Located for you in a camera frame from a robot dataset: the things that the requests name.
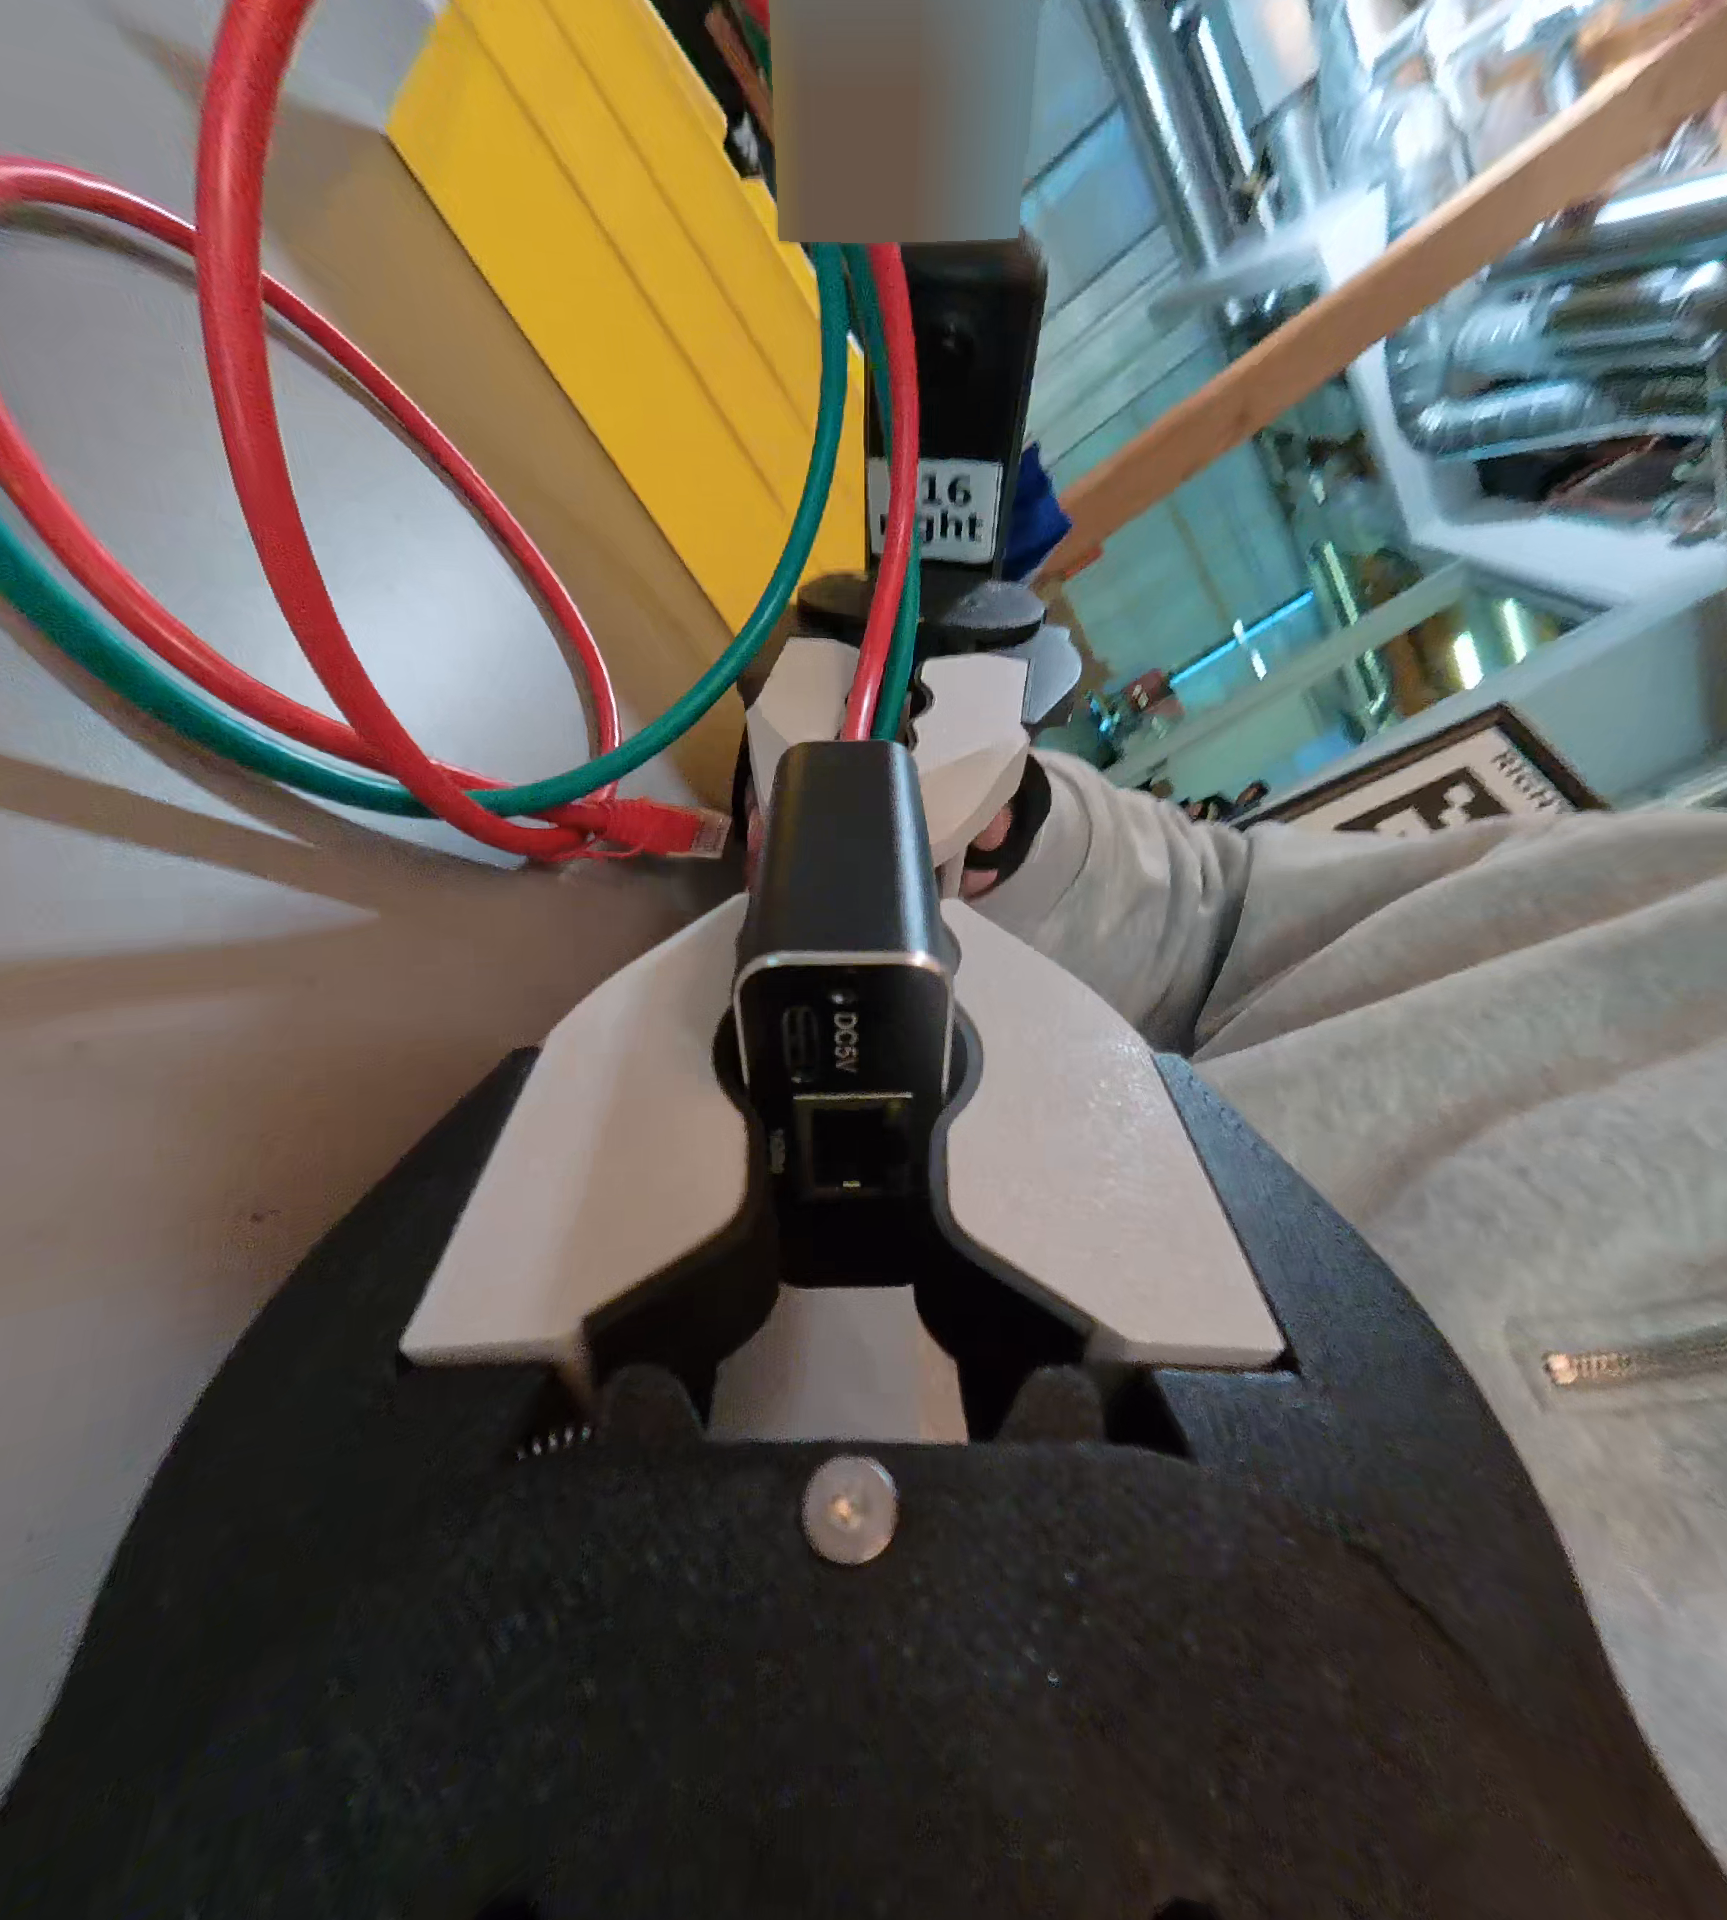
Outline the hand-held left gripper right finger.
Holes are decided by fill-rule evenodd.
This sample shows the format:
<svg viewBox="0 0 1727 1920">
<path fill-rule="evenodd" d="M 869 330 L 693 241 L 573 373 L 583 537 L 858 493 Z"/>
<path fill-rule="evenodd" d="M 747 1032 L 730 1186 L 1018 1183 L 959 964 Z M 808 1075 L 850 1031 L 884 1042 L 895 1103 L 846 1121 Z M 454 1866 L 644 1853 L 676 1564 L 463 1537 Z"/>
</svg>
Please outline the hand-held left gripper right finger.
<svg viewBox="0 0 1727 1920">
<path fill-rule="evenodd" d="M 960 903 L 975 1039 L 933 1158 L 949 1245 L 919 1306 L 964 1404 L 1045 1364 L 1264 1372 L 1283 1329 L 1149 1044 L 1087 984 Z"/>
</svg>

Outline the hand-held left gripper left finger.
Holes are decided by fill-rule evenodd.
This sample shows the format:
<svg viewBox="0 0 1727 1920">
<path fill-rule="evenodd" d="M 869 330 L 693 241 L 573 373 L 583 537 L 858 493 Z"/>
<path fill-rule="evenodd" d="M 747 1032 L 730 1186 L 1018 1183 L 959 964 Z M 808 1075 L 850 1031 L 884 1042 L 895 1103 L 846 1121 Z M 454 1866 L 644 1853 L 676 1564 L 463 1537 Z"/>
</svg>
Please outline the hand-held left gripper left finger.
<svg viewBox="0 0 1727 1920">
<path fill-rule="evenodd" d="M 650 1362 L 714 1400 L 774 1284 L 712 1277 L 750 1220 L 750 1125 L 714 1042 L 747 894 L 628 961 L 538 1044 L 399 1335 L 417 1366 L 538 1361 L 590 1399 Z"/>
</svg>

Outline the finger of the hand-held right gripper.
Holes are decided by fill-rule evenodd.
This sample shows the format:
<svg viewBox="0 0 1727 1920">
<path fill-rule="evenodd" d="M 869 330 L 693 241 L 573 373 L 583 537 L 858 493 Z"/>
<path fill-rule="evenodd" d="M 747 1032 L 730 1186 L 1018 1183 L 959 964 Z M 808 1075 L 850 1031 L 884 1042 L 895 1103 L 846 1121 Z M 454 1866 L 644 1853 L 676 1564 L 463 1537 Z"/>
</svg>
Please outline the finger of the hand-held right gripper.
<svg viewBox="0 0 1727 1920">
<path fill-rule="evenodd" d="M 858 647 L 835 638 L 793 638 L 746 714 L 755 785 L 774 785 L 778 759 L 802 743 L 832 741 L 849 714 Z"/>
<path fill-rule="evenodd" d="M 1010 804 L 1028 756 L 1025 682 L 1028 667 L 1001 653 L 931 658 L 915 670 L 924 705 L 914 714 L 909 752 L 931 869 L 964 862 Z"/>
</svg>

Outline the black two-port adapter box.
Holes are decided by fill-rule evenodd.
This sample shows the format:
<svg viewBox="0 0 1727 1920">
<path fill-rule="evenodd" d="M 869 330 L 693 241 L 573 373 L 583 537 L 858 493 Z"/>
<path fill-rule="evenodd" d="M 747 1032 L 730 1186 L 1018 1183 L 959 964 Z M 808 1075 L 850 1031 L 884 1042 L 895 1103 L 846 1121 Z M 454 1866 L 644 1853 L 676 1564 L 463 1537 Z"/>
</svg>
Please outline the black two-port adapter box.
<svg viewBox="0 0 1727 1920">
<path fill-rule="evenodd" d="M 919 1288 L 943 1259 L 936 1153 L 969 1044 L 914 756 L 784 749 L 732 969 L 778 1274 Z"/>
</svg>

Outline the person's right hand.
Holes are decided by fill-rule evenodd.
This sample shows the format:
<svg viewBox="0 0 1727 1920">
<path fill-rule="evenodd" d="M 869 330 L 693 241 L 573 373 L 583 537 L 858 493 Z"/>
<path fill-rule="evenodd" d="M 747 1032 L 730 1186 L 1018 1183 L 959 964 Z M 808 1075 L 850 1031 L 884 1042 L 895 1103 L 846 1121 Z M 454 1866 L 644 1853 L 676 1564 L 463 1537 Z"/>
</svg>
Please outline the person's right hand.
<svg viewBox="0 0 1727 1920">
<path fill-rule="evenodd" d="M 1022 784 L 964 851 L 956 894 L 979 900 L 1014 877 L 1034 848 L 1050 805 L 1046 785 Z"/>
</svg>

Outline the yellow plastic bin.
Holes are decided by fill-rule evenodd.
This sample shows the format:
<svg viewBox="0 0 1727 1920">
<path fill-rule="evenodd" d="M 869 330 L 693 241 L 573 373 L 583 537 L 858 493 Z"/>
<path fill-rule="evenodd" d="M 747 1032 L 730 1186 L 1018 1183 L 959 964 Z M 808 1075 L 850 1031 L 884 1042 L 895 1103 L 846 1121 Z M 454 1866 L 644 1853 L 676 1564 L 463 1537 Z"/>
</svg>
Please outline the yellow plastic bin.
<svg viewBox="0 0 1727 1920">
<path fill-rule="evenodd" d="M 654 3 L 455 2 L 385 126 L 730 629 L 800 502 L 817 291 Z"/>
</svg>

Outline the wooden ceiling beam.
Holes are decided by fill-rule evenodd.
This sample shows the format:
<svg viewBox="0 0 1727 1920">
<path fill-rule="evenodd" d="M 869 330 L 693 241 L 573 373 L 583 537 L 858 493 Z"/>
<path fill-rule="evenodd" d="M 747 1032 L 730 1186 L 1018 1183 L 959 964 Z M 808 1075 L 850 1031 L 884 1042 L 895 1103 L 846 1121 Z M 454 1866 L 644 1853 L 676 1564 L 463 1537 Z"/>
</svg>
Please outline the wooden ceiling beam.
<svg viewBox="0 0 1727 1920">
<path fill-rule="evenodd" d="M 1041 578 L 1082 572 L 1178 484 L 1500 259 L 1543 220 L 1609 189 L 1724 92 L 1727 2 L 1678 3 L 1664 35 L 1071 484 L 1061 493 L 1071 527 Z"/>
</svg>

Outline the person's grey hoodie torso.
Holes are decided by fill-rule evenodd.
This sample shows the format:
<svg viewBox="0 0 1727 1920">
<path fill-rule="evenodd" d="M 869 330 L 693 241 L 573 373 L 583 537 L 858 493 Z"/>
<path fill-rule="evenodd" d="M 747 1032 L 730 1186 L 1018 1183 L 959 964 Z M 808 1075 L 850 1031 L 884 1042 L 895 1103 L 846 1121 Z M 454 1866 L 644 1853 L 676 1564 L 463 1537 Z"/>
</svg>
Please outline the person's grey hoodie torso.
<svg viewBox="0 0 1727 1920">
<path fill-rule="evenodd" d="M 1490 1399 L 1727 1866 L 1727 813 L 1247 842 L 1194 1067 Z"/>
</svg>

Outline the black and white marker sign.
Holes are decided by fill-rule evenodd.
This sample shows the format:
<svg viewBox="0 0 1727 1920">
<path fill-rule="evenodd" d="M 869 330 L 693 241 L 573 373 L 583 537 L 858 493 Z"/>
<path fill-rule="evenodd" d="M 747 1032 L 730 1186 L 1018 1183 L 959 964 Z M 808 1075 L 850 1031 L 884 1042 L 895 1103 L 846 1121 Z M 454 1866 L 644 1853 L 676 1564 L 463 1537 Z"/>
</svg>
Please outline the black and white marker sign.
<svg viewBox="0 0 1727 1920">
<path fill-rule="evenodd" d="M 1600 813 L 1606 801 L 1508 705 L 1475 711 L 1238 815 L 1238 823 L 1411 842 L 1497 820 Z"/>
</svg>

